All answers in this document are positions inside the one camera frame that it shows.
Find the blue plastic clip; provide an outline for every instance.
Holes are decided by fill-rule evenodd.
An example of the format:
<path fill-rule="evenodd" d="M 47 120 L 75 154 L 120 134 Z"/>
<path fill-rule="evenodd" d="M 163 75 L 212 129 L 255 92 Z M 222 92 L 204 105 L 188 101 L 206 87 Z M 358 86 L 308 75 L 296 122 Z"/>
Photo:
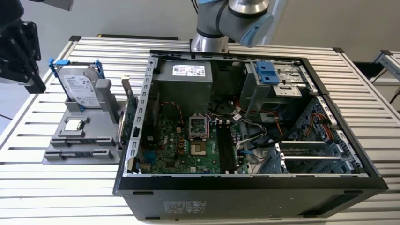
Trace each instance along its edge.
<path fill-rule="evenodd" d="M 58 60 L 55 65 L 56 66 L 68 66 L 70 65 L 70 60 Z"/>
<path fill-rule="evenodd" d="M 106 79 L 102 62 L 99 60 L 96 60 L 95 65 L 96 65 L 98 70 L 99 70 L 99 78 Z"/>
<path fill-rule="evenodd" d="M 58 60 L 58 62 L 54 63 L 54 62 L 55 62 L 55 59 L 51 58 L 51 59 L 48 60 L 48 62 L 50 62 L 50 69 L 51 69 L 52 73 L 55 74 L 55 77 L 58 78 L 58 80 L 59 80 L 59 82 L 60 82 L 62 88 L 63 88 L 64 93 L 66 93 L 66 95 L 67 95 L 67 99 L 68 99 L 70 102 L 72 102 L 72 99 L 71 99 L 71 97 L 70 97 L 70 95 L 68 95 L 68 92 L 67 92 L 67 90 L 66 90 L 63 81 L 62 81 L 62 79 L 60 79 L 60 77 L 59 77 L 58 70 L 56 70 L 56 68 L 55 68 L 55 65 L 58 65 L 58 66 L 60 66 L 60 67 L 68 65 L 68 64 L 70 64 L 70 60 Z M 83 105 L 80 105 L 80 111 L 83 112 L 84 110 L 86 110 L 86 107 L 84 107 Z"/>
<path fill-rule="evenodd" d="M 279 84 L 280 78 L 275 71 L 275 66 L 272 62 L 258 61 L 256 62 L 256 72 L 260 76 L 262 84 Z"/>

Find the metal frame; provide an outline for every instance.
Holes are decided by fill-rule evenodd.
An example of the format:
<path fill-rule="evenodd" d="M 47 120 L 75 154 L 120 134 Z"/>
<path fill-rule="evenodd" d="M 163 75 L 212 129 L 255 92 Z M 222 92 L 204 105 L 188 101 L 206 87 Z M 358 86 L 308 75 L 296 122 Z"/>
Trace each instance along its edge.
<path fill-rule="evenodd" d="M 86 62 L 94 62 L 99 59 L 103 62 L 106 75 L 114 83 L 111 91 L 116 94 L 118 99 L 126 99 L 123 87 L 119 86 L 120 78 L 124 75 L 131 76 L 130 82 L 134 94 L 138 96 L 143 84 L 150 49 L 188 51 L 190 43 L 171 40 L 83 37 L 79 42 L 68 42 L 66 48 L 60 59 L 68 58 L 72 61 Z M 400 152 L 398 151 L 400 146 L 400 122 L 398 117 L 392 116 L 394 113 L 387 110 L 388 107 L 384 105 L 387 101 L 376 97 L 378 90 L 366 85 L 367 81 L 363 80 L 363 75 L 352 69 L 352 62 L 344 60 L 342 57 L 344 54 L 336 53 L 332 48 L 266 45 L 250 49 L 239 44 L 231 44 L 230 52 L 308 58 L 330 91 L 330 97 L 340 109 L 344 120 L 390 185 L 388 192 L 376 195 L 328 219 L 286 219 L 279 223 L 398 224 L 400 220 L 400 195 L 398 194 L 400 191 Z M 68 166 L 44 167 L 40 165 L 46 149 L 43 146 L 48 144 L 48 137 L 56 129 L 56 123 L 60 121 L 62 113 L 66 110 L 62 106 L 66 95 L 62 93 L 60 85 L 50 75 L 47 75 L 47 80 L 47 93 L 30 96 L 0 138 L 0 162 L 4 163 L 4 165 L 0 165 L 0 170 L 6 172 L 2 173 L 2 175 L 4 174 L 2 180 L 8 183 L 3 186 L 7 192 L 2 191 L 2 197 L 19 199 L 20 208 L 36 207 L 35 217 L 39 218 L 35 218 L 35 221 L 60 222 L 62 220 L 64 223 L 72 224 L 82 223 L 82 216 L 87 216 L 86 221 L 92 223 L 112 223 L 116 220 L 122 223 L 136 223 L 138 220 L 131 215 L 127 204 L 119 200 L 119 197 L 110 196 L 112 189 L 104 184 L 116 176 L 116 165 L 76 165 L 74 168 Z M 12 172 L 12 178 L 7 177 L 8 172 Z M 82 188 L 66 189 L 64 183 L 60 183 L 60 179 L 66 179 L 66 174 L 70 178 L 68 187 L 72 185 L 72 187 Z M 30 185 L 27 189 L 22 189 L 22 183 L 26 182 Z M 46 194 L 42 194 L 38 189 L 42 187 L 46 187 Z M 35 206 L 24 201 L 28 200 L 26 197 L 30 196 L 36 197 L 30 198 L 30 202 Z M 68 199 L 68 206 L 63 201 L 52 201 L 51 203 L 54 207 L 59 207 L 58 210 L 63 211 L 62 214 L 58 213 L 59 217 L 54 214 L 55 208 L 38 211 L 43 204 L 48 204 L 50 196 L 63 196 L 63 199 Z M 99 201 L 102 201 L 103 207 L 98 207 Z M 15 211 L 8 210 L 8 212 L 18 214 L 8 213 L 7 217 L 16 218 L 14 219 L 16 223 L 26 223 L 31 221 L 30 211 L 31 209 L 22 210 L 19 208 Z M 188 221 L 191 224 L 222 222 L 236 225 L 248 223 L 268 224 L 278 221 L 275 219 Z"/>

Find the black plastic part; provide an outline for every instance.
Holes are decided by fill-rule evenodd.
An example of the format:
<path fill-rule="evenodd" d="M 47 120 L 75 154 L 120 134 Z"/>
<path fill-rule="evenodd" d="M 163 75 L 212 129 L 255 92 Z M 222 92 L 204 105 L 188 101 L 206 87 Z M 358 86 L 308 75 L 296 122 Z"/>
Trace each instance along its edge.
<path fill-rule="evenodd" d="M 134 195 L 154 195 L 152 191 L 134 191 Z"/>
<path fill-rule="evenodd" d="M 230 125 L 223 123 L 218 124 L 218 144 L 220 153 L 220 173 L 230 171 L 234 174 L 236 170 L 235 166 L 235 156 L 234 156 L 234 145 Z"/>
<path fill-rule="evenodd" d="M 0 28 L 16 22 L 24 15 L 24 8 L 20 0 L 0 1 Z"/>
<path fill-rule="evenodd" d="M 139 137 L 139 132 L 140 132 L 140 128 L 135 127 L 132 137 Z"/>
<path fill-rule="evenodd" d="M 146 217 L 146 220 L 160 220 L 160 217 Z"/>
<path fill-rule="evenodd" d="M 236 16 L 236 17 L 239 17 L 242 19 L 254 19 L 254 18 L 262 17 L 267 13 L 268 8 L 264 11 L 262 11 L 259 13 L 255 13 L 255 14 L 243 14 L 243 13 L 239 13 L 234 9 L 231 9 L 231 7 L 228 7 L 228 10 L 230 10 L 230 12 L 231 12 L 231 14 L 234 16 Z"/>
<path fill-rule="evenodd" d="M 394 55 L 394 53 L 391 53 L 390 50 L 382 50 L 380 52 L 382 52 L 384 55 Z"/>
<path fill-rule="evenodd" d="M 202 30 L 199 30 L 199 28 L 196 29 L 198 33 L 203 36 L 203 37 L 207 37 L 207 38 L 211 38 L 211 39 L 218 39 L 218 38 L 223 38 L 224 35 L 223 34 L 208 34 L 208 33 L 204 33 Z"/>
<path fill-rule="evenodd" d="M 322 215 L 356 197 L 359 197 L 359 195 L 338 195 L 318 208 L 306 211 L 300 215 Z"/>
<path fill-rule="evenodd" d="M 380 189 L 382 177 L 116 177 L 119 190 Z"/>
<path fill-rule="evenodd" d="M 338 53 L 344 53 L 344 50 L 342 48 L 334 47 L 334 51 L 338 52 Z"/>
<path fill-rule="evenodd" d="M 380 74 L 384 66 L 379 62 L 354 62 L 368 80 Z"/>
<path fill-rule="evenodd" d="M 72 35 L 68 41 L 80 41 L 82 36 Z"/>
<path fill-rule="evenodd" d="M 300 61 L 302 61 L 303 66 L 306 67 L 310 77 L 316 85 L 319 94 L 328 95 L 330 94 L 328 89 L 326 88 L 326 85 L 324 85 L 323 81 L 320 80 L 320 77 L 312 68 L 311 62 L 308 61 L 307 58 L 302 58 Z"/>
<path fill-rule="evenodd" d="M 116 35 L 116 34 L 100 34 L 100 35 L 102 35 L 102 38 L 128 38 L 128 39 L 152 39 L 152 40 L 179 41 L 178 37 L 156 37 L 156 36 Z"/>

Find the sticker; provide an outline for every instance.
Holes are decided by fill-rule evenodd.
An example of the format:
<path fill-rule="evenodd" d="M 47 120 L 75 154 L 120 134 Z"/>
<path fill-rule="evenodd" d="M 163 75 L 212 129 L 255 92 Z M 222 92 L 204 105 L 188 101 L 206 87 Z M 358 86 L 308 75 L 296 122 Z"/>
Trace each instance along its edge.
<path fill-rule="evenodd" d="M 174 65 L 172 76 L 206 76 L 206 67 L 194 65 Z"/>
<path fill-rule="evenodd" d="M 75 101 L 84 107 L 100 107 L 90 78 L 86 76 L 66 75 L 64 79 Z"/>
<path fill-rule="evenodd" d="M 236 112 L 240 112 L 240 111 L 242 111 L 242 109 L 240 109 L 239 106 L 235 108 L 235 111 L 236 111 Z"/>
<path fill-rule="evenodd" d="M 168 214 L 203 214 L 207 201 L 164 201 L 163 204 Z"/>
<path fill-rule="evenodd" d="M 240 114 L 236 114 L 236 115 L 234 116 L 235 121 L 240 120 L 240 118 L 242 118 L 242 115 L 240 115 Z"/>

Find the red wire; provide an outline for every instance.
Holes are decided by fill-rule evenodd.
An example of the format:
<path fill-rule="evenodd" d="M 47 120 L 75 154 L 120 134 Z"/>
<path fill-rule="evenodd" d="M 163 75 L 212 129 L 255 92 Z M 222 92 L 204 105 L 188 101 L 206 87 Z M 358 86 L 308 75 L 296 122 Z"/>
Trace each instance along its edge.
<path fill-rule="evenodd" d="M 164 105 L 164 104 L 172 104 L 172 105 L 176 106 L 176 108 L 178 108 L 178 110 L 180 112 L 180 123 L 183 124 L 183 115 L 182 115 L 182 110 L 180 110 L 179 105 L 175 102 L 162 102 L 162 105 Z"/>

